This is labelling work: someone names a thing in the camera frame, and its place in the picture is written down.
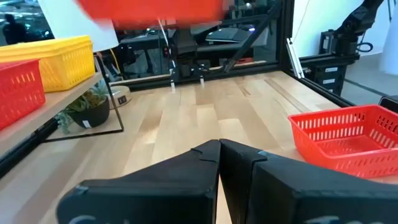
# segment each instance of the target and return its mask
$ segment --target white wall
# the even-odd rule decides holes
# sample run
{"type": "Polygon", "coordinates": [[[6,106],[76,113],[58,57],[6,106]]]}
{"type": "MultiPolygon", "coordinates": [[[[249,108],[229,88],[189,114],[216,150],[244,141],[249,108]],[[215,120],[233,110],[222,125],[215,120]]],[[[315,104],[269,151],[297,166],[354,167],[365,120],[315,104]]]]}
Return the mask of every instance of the white wall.
{"type": "MultiPolygon", "coordinates": [[[[387,1],[384,0],[377,11],[375,23],[366,32],[364,42],[370,42],[374,46],[374,49],[367,54],[378,54],[383,50],[389,28],[387,1]]],[[[362,2],[363,0],[295,0],[293,40],[298,56],[317,55],[320,33],[339,28],[347,16],[362,2]]]]}

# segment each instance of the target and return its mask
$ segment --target black plant pot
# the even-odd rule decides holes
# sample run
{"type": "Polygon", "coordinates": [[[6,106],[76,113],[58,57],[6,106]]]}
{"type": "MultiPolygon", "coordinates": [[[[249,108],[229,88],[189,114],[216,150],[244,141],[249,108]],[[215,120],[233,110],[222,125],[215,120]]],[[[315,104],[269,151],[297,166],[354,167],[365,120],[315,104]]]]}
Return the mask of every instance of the black plant pot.
{"type": "Polygon", "coordinates": [[[109,100],[106,100],[96,108],[90,108],[82,112],[68,113],[76,124],[82,128],[95,128],[103,124],[109,117],[109,100]]]}

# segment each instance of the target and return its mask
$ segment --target wooden surface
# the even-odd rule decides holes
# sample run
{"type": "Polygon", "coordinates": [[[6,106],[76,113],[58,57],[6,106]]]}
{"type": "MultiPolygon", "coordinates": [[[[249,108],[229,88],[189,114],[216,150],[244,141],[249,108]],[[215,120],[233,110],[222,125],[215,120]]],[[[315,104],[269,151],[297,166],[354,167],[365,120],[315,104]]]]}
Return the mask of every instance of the wooden surface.
{"type": "Polygon", "coordinates": [[[0,157],[20,141],[41,127],[73,100],[101,80],[100,73],[87,79],[76,87],[61,92],[46,93],[45,104],[16,123],[0,131],[0,157]]]}
{"type": "MultiPolygon", "coordinates": [[[[125,132],[41,144],[1,179],[0,223],[54,224],[59,199],[80,181],[120,177],[209,139],[301,160],[287,116],[337,108],[282,72],[131,94],[120,108],[125,132]]],[[[217,223],[231,223],[221,185],[218,203],[217,223]]]]}

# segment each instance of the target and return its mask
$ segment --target yellow plastic basket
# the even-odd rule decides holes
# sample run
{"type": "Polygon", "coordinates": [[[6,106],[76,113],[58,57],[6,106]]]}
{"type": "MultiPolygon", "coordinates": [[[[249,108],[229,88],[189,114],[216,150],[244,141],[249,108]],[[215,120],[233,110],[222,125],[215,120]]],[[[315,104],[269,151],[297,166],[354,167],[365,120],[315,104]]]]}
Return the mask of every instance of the yellow plastic basket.
{"type": "Polygon", "coordinates": [[[89,36],[0,47],[0,63],[39,58],[45,92],[69,90],[95,73],[89,36]]]}

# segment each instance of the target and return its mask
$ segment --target potted plant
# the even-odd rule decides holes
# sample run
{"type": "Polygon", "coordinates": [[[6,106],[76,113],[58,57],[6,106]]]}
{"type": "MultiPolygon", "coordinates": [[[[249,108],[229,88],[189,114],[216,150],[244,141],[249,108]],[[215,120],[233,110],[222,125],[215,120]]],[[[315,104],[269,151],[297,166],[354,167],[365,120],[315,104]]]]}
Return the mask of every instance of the potted plant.
{"type": "Polygon", "coordinates": [[[82,128],[94,128],[109,118],[109,100],[104,80],[90,88],[65,108],[77,125],[82,128]]]}

